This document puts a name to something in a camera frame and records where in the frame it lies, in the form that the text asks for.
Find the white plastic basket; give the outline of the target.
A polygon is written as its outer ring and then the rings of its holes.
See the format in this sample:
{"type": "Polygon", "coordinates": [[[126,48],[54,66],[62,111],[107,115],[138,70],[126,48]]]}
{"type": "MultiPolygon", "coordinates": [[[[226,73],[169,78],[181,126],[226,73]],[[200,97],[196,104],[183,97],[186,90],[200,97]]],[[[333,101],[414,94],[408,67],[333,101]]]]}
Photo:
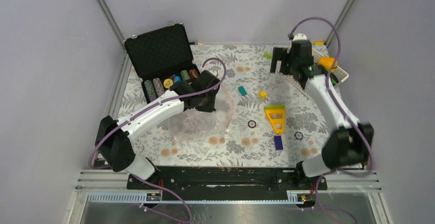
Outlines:
{"type": "MultiPolygon", "coordinates": [[[[322,48],[318,46],[313,46],[312,55],[314,57],[314,63],[317,64],[322,57],[328,56],[328,52],[325,47],[322,48]]],[[[349,74],[345,70],[343,70],[340,66],[337,66],[336,70],[332,72],[331,76],[332,77],[335,76],[333,85],[337,87],[340,86],[344,81],[346,81],[349,78],[349,74]]],[[[304,89],[301,87],[301,85],[293,78],[293,76],[285,75],[284,78],[287,81],[289,81],[297,90],[306,93],[304,89]]]]}

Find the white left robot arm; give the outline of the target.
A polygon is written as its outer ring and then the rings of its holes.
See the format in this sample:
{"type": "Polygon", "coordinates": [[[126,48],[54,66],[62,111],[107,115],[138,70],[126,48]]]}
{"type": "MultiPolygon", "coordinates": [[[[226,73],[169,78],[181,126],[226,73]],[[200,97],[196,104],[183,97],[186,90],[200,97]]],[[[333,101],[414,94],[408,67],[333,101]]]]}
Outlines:
{"type": "Polygon", "coordinates": [[[92,154],[99,153],[114,172],[126,171],[139,178],[144,187],[152,189],[159,175],[152,162],[136,155],[132,143],[159,123],[189,109],[213,112],[214,99],[222,80],[203,71],[191,82],[174,83],[163,95],[139,111],[119,120],[103,118],[92,154]]]}

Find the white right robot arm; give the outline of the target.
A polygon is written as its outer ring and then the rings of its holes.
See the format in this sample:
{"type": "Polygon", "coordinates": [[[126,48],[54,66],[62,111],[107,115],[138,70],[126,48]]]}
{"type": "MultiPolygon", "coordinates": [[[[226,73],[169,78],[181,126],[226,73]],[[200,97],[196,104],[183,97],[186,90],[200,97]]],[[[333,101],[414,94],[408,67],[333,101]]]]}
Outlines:
{"type": "Polygon", "coordinates": [[[329,138],[319,155],[299,162],[294,182],[301,189],[309,188],[320,176],[341,169],[367,162],[369,169],[374,166],[371,142],[374,128],[363,124],[337,97],[331,82],[331,74],[325,67],[314,63],[312,45],[307,39],[296,40],[290,48],[275,47],[272,52],[270,71],[276,70],[291,75],[313,99],[329,130],[329,138]]]}

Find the yellow bell pepper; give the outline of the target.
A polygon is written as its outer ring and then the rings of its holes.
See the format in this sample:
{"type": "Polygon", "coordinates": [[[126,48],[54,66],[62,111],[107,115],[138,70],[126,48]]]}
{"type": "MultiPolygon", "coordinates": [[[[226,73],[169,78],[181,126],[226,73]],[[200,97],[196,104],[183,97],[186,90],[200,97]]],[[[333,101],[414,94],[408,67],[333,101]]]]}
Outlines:
{"type": "Polygon", "coordinates": [[[322,56],[318,60],[318,64],[324,67],[326,70],[330,70],[330,68],[332,68],[331,72],[333,73],[337,69],[338,61],[333,57],[322,56]]]}

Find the clear zip top bag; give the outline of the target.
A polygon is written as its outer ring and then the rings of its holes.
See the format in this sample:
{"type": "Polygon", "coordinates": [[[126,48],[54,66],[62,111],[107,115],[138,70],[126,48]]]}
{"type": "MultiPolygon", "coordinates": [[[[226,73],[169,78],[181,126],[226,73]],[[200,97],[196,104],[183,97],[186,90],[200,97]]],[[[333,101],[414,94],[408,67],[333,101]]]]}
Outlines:
{"type": "Polygon", "coordinates": [[[187,110],[166,121],[169,133],[177,141],[199,139],[228,132],[234,115],[234,105],[225,86],[221,86],[215,99],[215,111],[187,110]]]}

